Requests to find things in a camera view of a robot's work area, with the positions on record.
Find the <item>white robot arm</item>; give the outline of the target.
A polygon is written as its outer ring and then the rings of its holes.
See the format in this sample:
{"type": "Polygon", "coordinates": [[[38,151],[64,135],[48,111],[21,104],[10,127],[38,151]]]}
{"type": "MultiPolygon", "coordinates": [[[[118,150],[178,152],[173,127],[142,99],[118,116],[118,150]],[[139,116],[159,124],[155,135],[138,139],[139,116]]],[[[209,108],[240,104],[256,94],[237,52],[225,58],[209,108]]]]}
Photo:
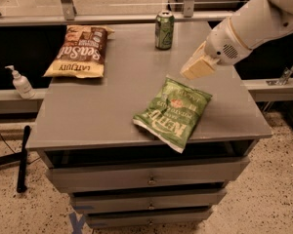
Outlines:
{"type": "Polygon", "coordinates": [[[293,33],[293,0],[249,0],[208,34],[181,69],[193,80],[234,65],[256,48],[293,33]]]}

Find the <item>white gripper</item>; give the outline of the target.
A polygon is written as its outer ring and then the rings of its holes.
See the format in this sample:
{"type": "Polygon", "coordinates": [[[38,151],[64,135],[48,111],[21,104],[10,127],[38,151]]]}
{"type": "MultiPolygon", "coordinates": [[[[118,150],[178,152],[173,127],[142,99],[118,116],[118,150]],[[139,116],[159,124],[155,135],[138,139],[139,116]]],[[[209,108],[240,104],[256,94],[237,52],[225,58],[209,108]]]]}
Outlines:
{"type": "Polygon", "coordinates": [[[252,52],[246,40],[248,22],[241,17],[228,17],[220,22],[182,67],[181,74],[193,80],[213,74],[217,63],[232,65],[248,57],[252,52]]]}

